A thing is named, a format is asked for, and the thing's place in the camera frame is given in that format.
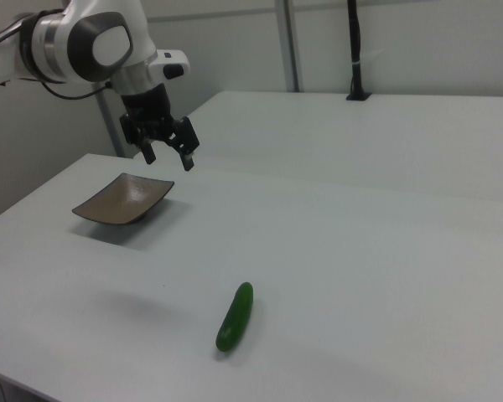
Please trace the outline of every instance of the cucumber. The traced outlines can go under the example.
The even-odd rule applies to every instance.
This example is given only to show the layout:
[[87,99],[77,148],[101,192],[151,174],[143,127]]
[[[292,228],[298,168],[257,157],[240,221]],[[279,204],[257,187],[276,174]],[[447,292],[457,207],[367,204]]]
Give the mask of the cucumber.
[[216,337],[216,347],[221,352],[229,352],[241,340],[250,315],[252,314],[253,287],[244,282],[238,287],[235,298],[229,307],[226,318],[221,324]]

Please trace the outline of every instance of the black cable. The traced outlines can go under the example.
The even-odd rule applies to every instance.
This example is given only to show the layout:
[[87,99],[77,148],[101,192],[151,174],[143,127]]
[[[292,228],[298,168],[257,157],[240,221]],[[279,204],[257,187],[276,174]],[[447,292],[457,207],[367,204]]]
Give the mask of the black cable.
[[4,40],[6,40],[7,38],[14,36],[18,31],[20,31],[20,25],[18,27],[16,27],[15,29],[12,29],[11,31],[9,31],[5,35],[1,36],[0,43],[3,42]]
[[90,96],[97,95],[98,93],[101,93],[103,90],[111,88],[111,83],[110,82],[105,82],[104,86],[102,88],[99,88],[98,90],[94,90],[93,92],[90,92],[89,94],[81,95],[81,96],[65,96],[61,95],[58,92],[53,91],[46,83],[41,82],[41,85],[52,95],[58,96],[60,99],[65,99],[66,101],[79,101],[80,99],[85,99],[89,98]]

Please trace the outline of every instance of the white wall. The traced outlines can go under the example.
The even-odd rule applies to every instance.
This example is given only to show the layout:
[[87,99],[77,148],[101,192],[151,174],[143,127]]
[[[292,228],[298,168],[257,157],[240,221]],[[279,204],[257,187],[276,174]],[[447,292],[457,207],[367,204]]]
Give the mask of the white wall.
[[[503,0],[361,0],[364,88],[503,95]],[[347,92],[345,0],[294,0],[303,89]]]
[[[17,13],[60,4],[0,0],[0,28]],[[80,94],[91,87],[60,90]],[[94,99],[60,100],[37,83],[0,87],[0,213],[88,152],[114,153]]]

